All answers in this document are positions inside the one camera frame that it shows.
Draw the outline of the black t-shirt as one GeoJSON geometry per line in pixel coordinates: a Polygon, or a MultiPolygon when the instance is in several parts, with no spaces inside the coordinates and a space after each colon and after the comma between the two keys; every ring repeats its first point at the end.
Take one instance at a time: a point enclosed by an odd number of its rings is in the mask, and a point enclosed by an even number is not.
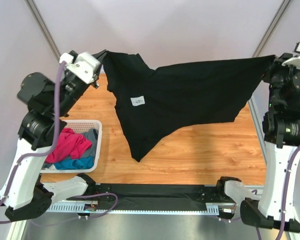
{"type": "Polygon", "coordinates": [[[274,55],[180,63],[151,69],[139,54],[108,51],[107,89],[131,157],[140,162],[164,137],[187,126],[233,122],[274,55]]]}

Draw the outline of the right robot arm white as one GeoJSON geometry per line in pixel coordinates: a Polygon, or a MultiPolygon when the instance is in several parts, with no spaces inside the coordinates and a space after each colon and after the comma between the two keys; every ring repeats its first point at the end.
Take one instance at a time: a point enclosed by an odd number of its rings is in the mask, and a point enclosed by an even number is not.
{"type": "Polygon", "coordinates": [[[269,84],[268,110],[263,117],[266,179],[261,196],[234,177],[217,181],[215,196],[235,201],[246,225],[280,232],[300,232],[293,197],[300,161],[300,44],[277,57],[263,81],[269,84]]]}

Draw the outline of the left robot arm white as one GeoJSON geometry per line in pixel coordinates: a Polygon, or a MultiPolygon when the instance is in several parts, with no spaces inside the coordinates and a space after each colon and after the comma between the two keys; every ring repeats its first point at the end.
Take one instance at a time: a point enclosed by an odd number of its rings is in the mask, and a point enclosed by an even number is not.
{"type": "Polygon", "coordinates": [[[40,174],[66,126],[64,118],[89,87],[98,87],[106,54],[105,50],[96,54],[70,51],[61,55],[54,81],[40,72],[22,81],[17,98],[28,112],[18,130],[11,170],[0,189],[0,207],[5,207],[7,223],[38,218],[63,200],[89,201],[95,196],[96,182],[85,173],[55,183],[41,183],[40,174]]]}

